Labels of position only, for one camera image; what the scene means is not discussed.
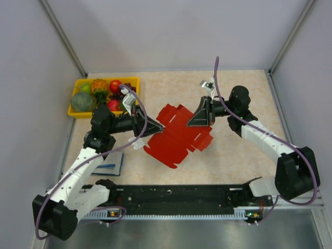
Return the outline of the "small clear plastic bag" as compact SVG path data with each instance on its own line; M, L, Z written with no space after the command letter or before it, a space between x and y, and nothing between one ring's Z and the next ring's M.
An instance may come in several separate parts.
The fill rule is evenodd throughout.
M136 137L131 137L128 141L135 150L139 150L145 146L145 143L141 138L136 140Z

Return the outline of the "red paper box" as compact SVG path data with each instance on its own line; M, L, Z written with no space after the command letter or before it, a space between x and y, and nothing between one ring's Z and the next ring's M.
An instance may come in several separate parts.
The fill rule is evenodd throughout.
M188 127L187 122L191 117L193 113L186 107L167 104L156 118L164 125L164 129L149 139L144 151L166 166L176 169L189 152L205 150L213 139L210 135L212 128Z

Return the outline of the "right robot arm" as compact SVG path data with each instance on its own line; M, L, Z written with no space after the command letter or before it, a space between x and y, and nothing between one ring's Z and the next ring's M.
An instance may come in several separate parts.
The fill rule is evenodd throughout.
M242 192L246 204L254 205L267 195L290 201L310 190L317 193L320 177L313 150L290 144L264 127L249 110L251 98L246 87L235 86L228 100L215 99L216 88L211 82L202 81L201 87L208 95L201 97L187 126L210 127L217 117L226 116L233 132L252 142L276 164L274 177L250 181L249 188Z

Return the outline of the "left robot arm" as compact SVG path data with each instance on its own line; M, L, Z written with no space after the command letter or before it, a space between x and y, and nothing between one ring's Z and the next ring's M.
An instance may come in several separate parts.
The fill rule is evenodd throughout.
M116 203L116 185L110 180L98 181L87 193L79 192L109 154L125 148L114 147L113 134L127 131L133 131L136 142L162 132L163 126L151 119L141 105L132 106L129 113L119 117L105 105L92 112L91 130L85 135L75 162L53 188L43 196L37 195L32 202L35 235L39 240L42 239L39 231L43 231L65 241L78 223L100 204L110 206Z

